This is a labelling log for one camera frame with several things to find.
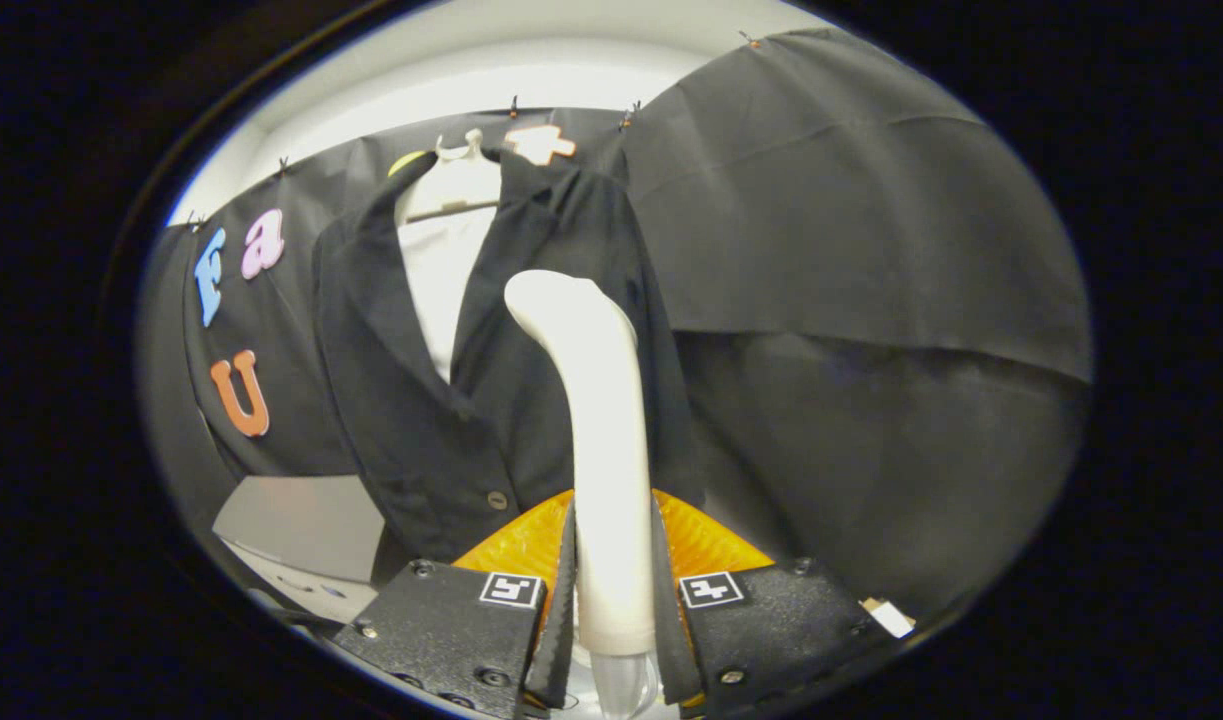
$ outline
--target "jacket collar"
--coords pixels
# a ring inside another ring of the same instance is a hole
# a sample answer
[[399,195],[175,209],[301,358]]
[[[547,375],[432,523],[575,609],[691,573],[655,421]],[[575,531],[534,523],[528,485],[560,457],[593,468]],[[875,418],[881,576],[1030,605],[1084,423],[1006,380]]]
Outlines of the jacket collar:
[[[468,369],[464,366],[465,352],[471,354],[479,329],[501,310],[505,282],[527,268],[556,227],[552,192],[570,174],[570,170],[537,167],[514,152],[483,147],[483,155],[501,165],[500,209],[465,288],[453,351],[453,388]],[[364,323],[399,364],[415,374],[434,397],[446,402],[451,389],[437,374],[419,330],[393,224],[393,207],[399,197],[434,163],[437,155],[426,152],[386,178],[360,210],[352,237],[346,240],[338,258],[346,296]]]

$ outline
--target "screw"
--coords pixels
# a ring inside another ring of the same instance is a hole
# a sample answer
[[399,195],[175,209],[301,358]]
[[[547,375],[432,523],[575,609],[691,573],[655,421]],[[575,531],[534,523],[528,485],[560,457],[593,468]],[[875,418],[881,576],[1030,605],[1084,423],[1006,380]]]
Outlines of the screw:
[[478,680],[490,685],[493,688],[501,688],[509,685],[509,675],[501,674],[500,670],[492,670],[490,667],[478,670]]
[[374,638],[379,637],[379,633],[375,632],[375,628],[372,628],[371,626],[371,619],[356,619],[353,621],[353,627],[367,639],[373,641]]
[[456,705],[467,707],[470,710],[473,710],[473,702],[466,697],[460,697],[455,693],[442,693],[442,696],[438,697],[440,697],[443,700],[454,702],[456,703]]

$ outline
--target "letter u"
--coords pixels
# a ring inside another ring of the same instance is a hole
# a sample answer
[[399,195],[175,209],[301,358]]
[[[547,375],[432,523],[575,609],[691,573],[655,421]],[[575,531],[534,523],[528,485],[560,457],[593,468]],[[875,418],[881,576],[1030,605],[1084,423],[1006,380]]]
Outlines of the letter u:
[[260,384],[256,380],[256,354],[249,350],[238,352],[234,357],[234,366],[242,375],[242,384],[246,386],[246,396],[251,397],[251,413],[247,414],[242,406],[237,403],[237,391],[234,388],[232,368],[227,359],[221,359],[212,366],[212,381],[219,391],[219,400],[224,403],[224,413],[245,436],[263,436],[269,432],[269,410],[264,405],[264,396],[260,392]]

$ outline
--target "white hanger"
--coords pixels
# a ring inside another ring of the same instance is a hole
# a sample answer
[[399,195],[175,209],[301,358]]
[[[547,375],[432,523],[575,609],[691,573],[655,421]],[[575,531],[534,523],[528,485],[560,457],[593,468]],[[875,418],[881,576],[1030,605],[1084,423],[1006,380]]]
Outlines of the white hanger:
[[448,149],[438,136],[438,161],[402,193],[393,209],[395,224],[500,205],[500,164],[482,154],[482,131],[470,130],[464,138],[467,145]]

